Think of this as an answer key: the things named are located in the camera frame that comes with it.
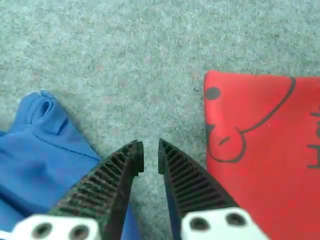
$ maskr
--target black marker line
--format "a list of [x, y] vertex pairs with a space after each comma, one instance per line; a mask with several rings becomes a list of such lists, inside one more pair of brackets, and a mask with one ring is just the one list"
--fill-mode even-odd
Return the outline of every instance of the black marker line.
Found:
[[245, 134], [247, 132], [250, 132], [258, 127], [260, 127], [262, 124], [264, 124], [266, 121], [268, 121], [273, 114], [275, 114], [279, 108], [287, 101], [287, 99], [291, 96], [291, 94], [294, 92], [295, 88], [296, 88], [296, 84], [297, 84], [297, 80], [294, 77], [291, 77], [291, 86], [288, 90], [288, 92], [286, 93], [286, 95], [284, 96], [284, 98], [281, 100], [281, 102], [278, 103], [277, 106], [275, 106], [275, 108], [267, 115], [265, 116], [260, 122], [256, 123], [255, 125], [253, 125], [252, 127], [242, 130], [241, 133]]

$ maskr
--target drawn eye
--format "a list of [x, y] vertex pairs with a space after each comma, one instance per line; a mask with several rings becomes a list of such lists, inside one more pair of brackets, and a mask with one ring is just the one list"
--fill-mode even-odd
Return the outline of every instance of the drawn eye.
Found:
[[221, 91], [217, 87], [210, 87], [207, 91], [205, 91], [205, 97], [208, 100], [215, 100], [219, 98], [221, 95]]

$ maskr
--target screw hole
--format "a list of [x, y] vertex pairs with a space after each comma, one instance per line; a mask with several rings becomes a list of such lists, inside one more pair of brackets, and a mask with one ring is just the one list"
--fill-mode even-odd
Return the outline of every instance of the screw hole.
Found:
[[35, 227], [32, 231], [32, 237], [34, 239], [44, 239], [51, 233], [52, 225], [51, 223], [41, 223]]
[[71, 240], [85, 240], [89, 235], [89, 228], [85, 225], [74, 227], [70, 232]]
[[201, 217], [195, 217], [191, 220], [190, 227], [194, 230], [204, 231], [209, 229], [209, 224], [205, 219]]
[[230, 213], [226, 216], [226, 221], [229, 225], [234, 226], [244, 226], [246, 225], [246, 220], [243, 216], [237, 214], [237, 213]]

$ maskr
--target red fabric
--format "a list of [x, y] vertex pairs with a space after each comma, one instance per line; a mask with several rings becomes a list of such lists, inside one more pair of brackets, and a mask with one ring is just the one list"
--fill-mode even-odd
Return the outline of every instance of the red fabric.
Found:
[[209, 71], [207, 170], [273, 240], [320, 239], [320, 77]]

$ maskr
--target gray carpet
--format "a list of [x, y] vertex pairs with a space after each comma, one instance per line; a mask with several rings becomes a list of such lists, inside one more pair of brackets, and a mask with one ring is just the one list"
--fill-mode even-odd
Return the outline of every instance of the gray carpet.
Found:
[[0, 129], [44, 89], [102, 157], [143, 141], [131, 203], [172, 239], [158, 141], [204, 163], [205, 72], [320, 75], [319, 55], [319, 0], [0, 0]]

